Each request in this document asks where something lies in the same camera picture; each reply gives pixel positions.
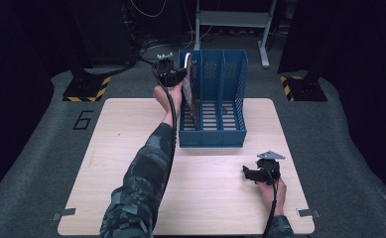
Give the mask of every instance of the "dark background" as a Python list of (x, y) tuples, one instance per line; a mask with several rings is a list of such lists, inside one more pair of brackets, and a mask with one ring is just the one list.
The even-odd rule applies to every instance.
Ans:
[[(115, 6), (121, 6), (122, 2), (108, 1)], [(50, 79), (72, 66), (92, 67), (94, 62), (86, 44), (87, 32), (80, 30), (77, 16), (68, 3), (64, 0), (0, 0), (0, 181), (49, 106), (54, 92)], [(165, 13), (163, 19), (154, 24), (165, 29), (159, 32), (167, 41), (180, 41), (189, 30), (182, 17), (184, 6), (175, 0), (168, 0), (168, 4), (168, 11), (179, 8), (180, 12)], [(214, 8), (211, 4), (214, 3), (203, 7)], [(189, 15), (193, 16), (194, 1), (186, 1), (186, 5)], [(260, 4), (250, 1), (239, 6), (256, 10)], [(336, 21), (336, 16), (343, 19)], [(143, 33), (156, 31), (156, 25), (140, 18), (137, 27)], [(121, 21), (106, 20), (109, 29), (122, 28)], [(328, 29), (337, 22), (339, 37), (334, 51), (323, 58), (328, 64), (322, 77), (339, 92), (355, 145), (371, 170), (386, 183), (386, 2), (300, 1), (279, 72), (309, 70)], [(125, 49), (119, 55), (119, 63), (135, 60), (132, 54), (139, 48), (131, 44), (131, 36), (124, 29), (118, 33), (123, 38), (124, 46), (120, 47)], [(115, 52), (112, 48), (117, 48), (115, 45), (108, 47), (112, 53)], [(105, 52), (96, 54), (96, 59), (107, 63), (109, 58)]]

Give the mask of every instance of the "wire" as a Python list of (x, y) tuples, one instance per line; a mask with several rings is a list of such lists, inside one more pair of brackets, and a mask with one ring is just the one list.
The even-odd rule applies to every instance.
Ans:
[[(217, 3), (217, 11), (220, 9), (220, 0), (218, 1), (218, 3)], [(213, 28), (213, 26), (210, 26), (210, 28), (208, 28), (208, 30), (199, 38), (200, 40), (202, 39), (202, 38), (204, 38), (205, 37), (205, 35), (207, 35), (209, 32), (210, 32), (210, 30), (211, 30), (211, 28)]]
[(172, 151), (171, 151), (171, 163), (169, 166), (168, 177), (166, 179), (166, 184), (165, 184), (165, 188), (164, 188), (164, 192), (165, 192), (168, 181), (169, 181), (169, 177), (171, 175), (172, 164), (174, 162), (174, 156), (175, 156), (175, 148), (177, 146), (177, 119), (178, 119), (178, 117), (177, 117), (177, 111), (175, 110), (174, 100), (172, 99), (171, 93), (169, 93), (168, 88), (162, 84), (161, 80), (159, 80), (159, 76), (156, 73), (155, 69), (156, 69), (156, 62), (152, 64), (152, 72), (155, 75), (155, 78), (158, 81), (158, 84), (164, 89), (164, 91), (168, 97), (169, 104), (171, 105), (172, 124), (173, 124), (172, 130), (173, 130), (173, 139), (174, 140), (173, 140)]
[(274, 211), (276, 209), (276, 204), (277, 204), (277, 189), (279, 187), (279, 181), (278, 180), (274, 180), (273, 177), (271, 176), (270, 172), (263, 166), (263, 169), (266, 170), (269, 174), (269, 177), (270, 177), (270, 181), (273, 183), (272, 186), (273, 186), (273, 202), (272, 202), (272, 207), (270, 209), (270, 215), (269, 215), (269, 218), (267, 219), (267, 223), (266, 223), (266, 228), (264, 229), (264, 233), (263, 233), (263, 238), (266, 238), (270, 232), (270, 228), (271, 228), (271, 225), (272, 225), (272, 221), (273, 221), (273, 217), (274, 217)]
[(166, 5), (166, 0), (164, 1), (164, 5), (162, 6), (161, 11), (160, 11), (158, 14), (156, 14), (156, 15), (149, 15), (149, 14), (147, 14), (147, 13), (142, 12), (142, 11), (134, 4), (133, 0), (131, 0), (131, 4), (133, 4), (134, 8), (135, 8), (137, 11), (139, 11), (139, 13), (141, 13), (141, 14), (147, 16), (147, 17), (153, 17), (153, 18), (155, 18), (155, 17), (159, 17), (159, 16), (162, 14), (162, 12), (164, 11), (165, 5)]
[(187, 6), (186, 6), (185, 0), (183, 0), (183, 4), (184, 4), (184, 12), (186, 13), (187, 20), (189, 21), (190, 31), (191, 31), (191, 35), (192, 35), (190, 38), (190, 42), (187, 44), (186, 47), (183, 48), (183, 49), (186, 49), (193, 43), (193, 25), (192, 25), (192, 22), (190, 21), (190, 17), (189, 17), (189, 13), (187, 11)]

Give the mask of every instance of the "table surface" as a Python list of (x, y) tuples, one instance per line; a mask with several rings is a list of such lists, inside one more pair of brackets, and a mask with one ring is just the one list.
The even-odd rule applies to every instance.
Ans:
[[(273, 102), (245, 98), (243, 113), (243, 148), (177, 147), (155, 235), (262, 234), (269, 211), (242, 166), (257, 170), (257, 155), (268, 151), (286, 157), (279, 160), (288, 186), (284, 210), (295, 233), (314, 232), (313, 219), (297, 214), (308, 205)], [(106, 100), (65, 207), (75, 214), (62, 217), (61, 235), (99, 234), (111, 191), (163, 116), (153, 98)]]

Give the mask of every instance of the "camouflage sleeve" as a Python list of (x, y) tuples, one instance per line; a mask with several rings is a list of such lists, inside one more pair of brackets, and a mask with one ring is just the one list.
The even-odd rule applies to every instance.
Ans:
[(291, 224), (286, 216), (273, 217), (268, 238), (292, 238), (295, 237)]
[(153, 237), (165, 192), (173, 148), (173, 129), (161, 123), (132, 161), (123, 185), (112, 191), (101, 237)]

